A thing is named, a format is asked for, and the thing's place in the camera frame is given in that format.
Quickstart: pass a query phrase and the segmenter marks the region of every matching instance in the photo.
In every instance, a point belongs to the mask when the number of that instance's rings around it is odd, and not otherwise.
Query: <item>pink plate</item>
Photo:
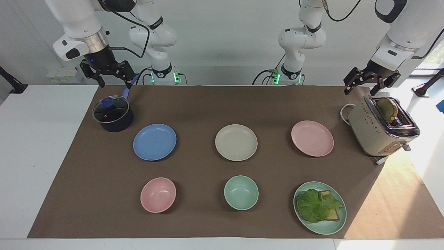
[[[298,122],[291,130],[291,139],[299,150],[316,157],[329,154],[334,146],[330,131],[315,121]]]
[[[149,181],[140,193],[140,203],[151,213],[161,213],[176,199],[176,186],[167,178],[159,177]]]

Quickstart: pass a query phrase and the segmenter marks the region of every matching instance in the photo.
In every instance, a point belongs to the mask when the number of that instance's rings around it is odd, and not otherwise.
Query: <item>silver toaster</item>
[[[420,134],[418,126],[398,100],[389,98],[398,107],[398,115],[392,123],[382,117],[376,106],[379,98],[368,95],[349,114],[350,126],[362,149],[370,156],[388,156],[401,147],[409,151],[407,144]]]

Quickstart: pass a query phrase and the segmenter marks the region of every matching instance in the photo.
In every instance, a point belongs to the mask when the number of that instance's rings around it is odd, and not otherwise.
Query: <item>saucepan lid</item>
[[[124,117],[130,108],[122,96],[110,96],[100,100],[92,109],[92,117],[99,123],[111,123]]]

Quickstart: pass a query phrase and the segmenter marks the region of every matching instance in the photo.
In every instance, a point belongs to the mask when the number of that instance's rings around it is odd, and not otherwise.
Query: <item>plate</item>
[[[151,124],[140,130],[133,141],[134,153],[143,160],[157,161],[176,146],[176,133],[165,124]]]
[[[314,189],[317,191],[330,190],[333,197],[335,197],[335,199],[337,199],[339,202],[342,203],[342,205],[344,207],[340,207],[336,210],[337,214],[339,216],[338,222],[321,221],[318,223],[311,223],[309,221],[304,220],[301,217],[301,215],[299,214],[299,211],[297,209],[296,198],[298,195],[300,195],[301,193],[304,193],[305,191],[307,191],[309,189]],[[342,229],[342,227],[345,224],[345,221],[347,220],[347,209],[345,207],[344,200],[339,195],[339,193],[336,192],[336,190],[334,190],[331,186],[329,186],[325,183],[322,183],[322,182],[310,181],[310,182],[306,182],[306,183],[302,184],[300,187],[298,187],[296,192],[294,193],[293,206],[294,206],[294,212],[296,213],[297,218],[302,222],[302,224],[306,228],[310,229],[311,231],[313,231],[317,234],[330,235],[330,234],[337,233],[339,230]]]
[[[216,135],[216,149],[230,161],[244,161],[254,155],[258,139],[254,132],[240,124],[223,127]]]
[[[298,122],[291,129],[291,139],[300,151],[315,157],[329,154],[334,146],[330,131],[315,121]]]
[[[140,193],[142,207],[150,213],[161,213],[171,207],[176,199],[176,186],[164,177],[152,179]]]

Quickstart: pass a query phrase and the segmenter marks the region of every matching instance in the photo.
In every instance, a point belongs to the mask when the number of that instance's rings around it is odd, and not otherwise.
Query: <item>toast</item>
[[[382,97],[376,103],[376,106],[378,106],[382,117],[388,123],[392,123],[398,115],[398,107],[396,106],[396,103],[391,99]]]
[[[332,194],[332,192],[330,190],[324,190],[321,191],[321,195],[327,195],[327,194]],[[332,209],[330,210],[329,215],[327,216],[327,218],[325,218],[326,221],[332,221],[332,222],[338,222],[339,221],[339,216],[337,214],[336,209]]]

